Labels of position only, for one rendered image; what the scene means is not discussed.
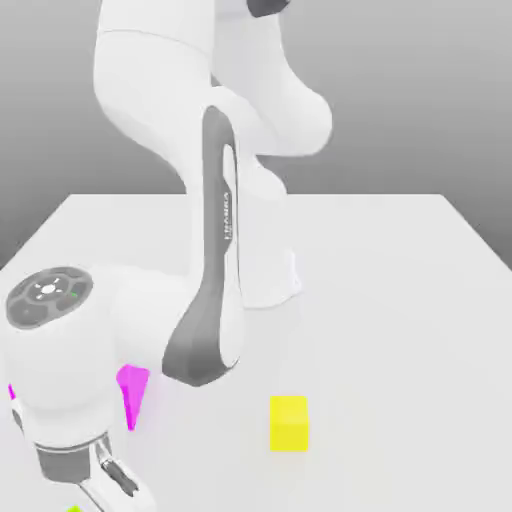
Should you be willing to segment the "small yellow cube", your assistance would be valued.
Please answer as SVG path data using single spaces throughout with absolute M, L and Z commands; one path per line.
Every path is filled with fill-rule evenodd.
M 306 452 L 309 448 L 309 412 L 305 396 L 271 396 L 269 445 L 271 451 Z

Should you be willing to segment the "large magenta box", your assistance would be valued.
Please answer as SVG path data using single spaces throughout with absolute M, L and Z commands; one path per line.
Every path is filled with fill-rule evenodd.
M 126 364 L 117 372 L 117 383 L 123 396 L 127 429 L 134 431 L 145 395 L 150 371 Z M 22 407 L 11 384 L 8 384 L 12 416 L 20 430 L 23 430 Z

